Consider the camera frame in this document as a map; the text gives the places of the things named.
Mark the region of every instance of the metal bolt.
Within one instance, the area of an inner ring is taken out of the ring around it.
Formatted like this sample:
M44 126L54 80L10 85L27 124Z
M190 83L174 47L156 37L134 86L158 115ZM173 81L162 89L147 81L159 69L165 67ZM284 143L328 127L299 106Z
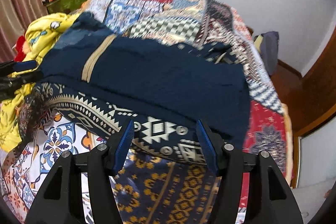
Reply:
M267 151L262 151L260 153L264 158L268 158L269 157L269 153Z
M107 145L104 143L101 143L100 145L97 146L98 150L103 151L107 148Z
M230 144L230 143L227 143L226 145L224 145L224 148L225 148L226 150L228 150L228 151L231 151L231 150L234 149L233 145Z
M69 151L64 151L64 152L61 154L61 156L62 156L63 158L67 158L67 157L70 156L70 152L69 152Z

